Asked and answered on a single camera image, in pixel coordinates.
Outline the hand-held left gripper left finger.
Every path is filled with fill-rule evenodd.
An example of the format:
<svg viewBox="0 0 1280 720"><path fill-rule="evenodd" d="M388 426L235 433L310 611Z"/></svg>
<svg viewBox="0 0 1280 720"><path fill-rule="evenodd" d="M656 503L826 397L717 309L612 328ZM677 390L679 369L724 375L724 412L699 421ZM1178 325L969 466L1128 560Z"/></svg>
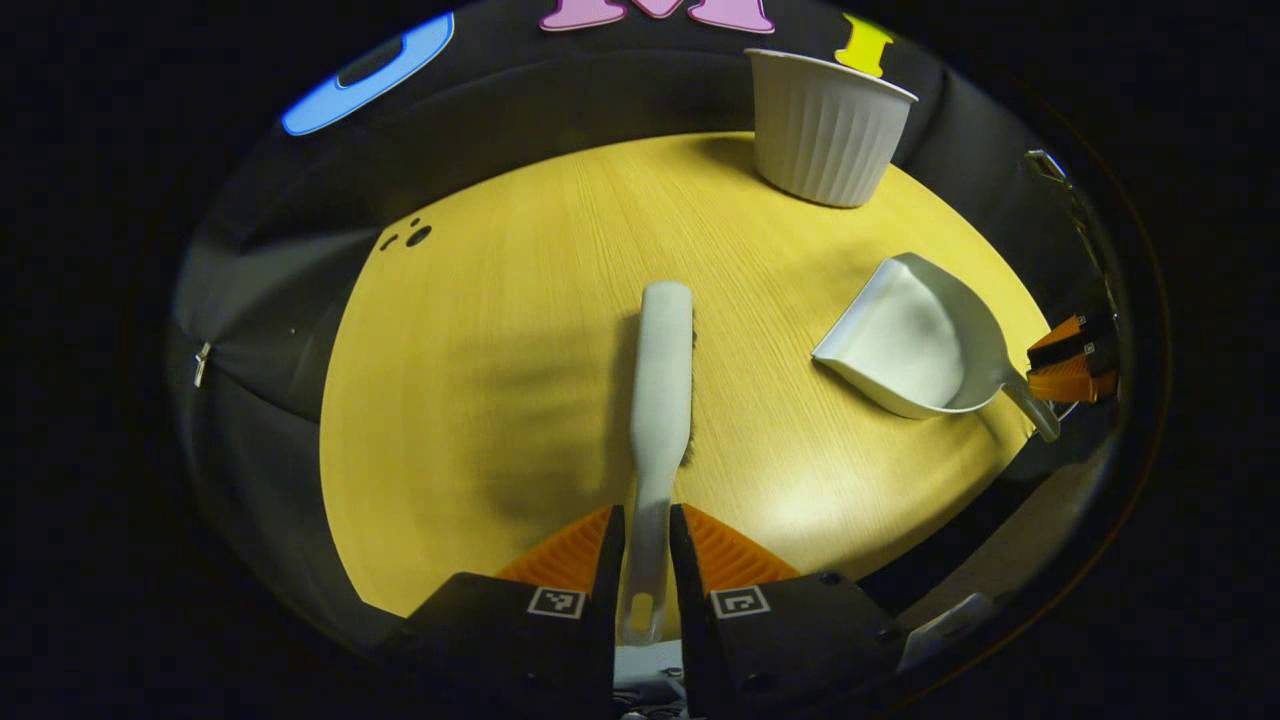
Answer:
<svg viewBox="0 0 1280 720"><path fill-rule="evenodd" d="M460 571L398 630L434 719L613 719L625 510L573 521L495 575Z"/></svg>

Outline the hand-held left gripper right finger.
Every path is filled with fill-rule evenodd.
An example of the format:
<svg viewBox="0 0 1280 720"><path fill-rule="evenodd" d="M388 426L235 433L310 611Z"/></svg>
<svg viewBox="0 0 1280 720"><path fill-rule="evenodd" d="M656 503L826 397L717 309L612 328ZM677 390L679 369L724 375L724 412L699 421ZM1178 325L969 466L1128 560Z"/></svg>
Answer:
<svg viewBox="0 0 1280 720"><path fill-rule="evenodd" d="M861 717L897 671L906 632L842 574L803 574L690 503L669 552L690 717Z"/></svg>

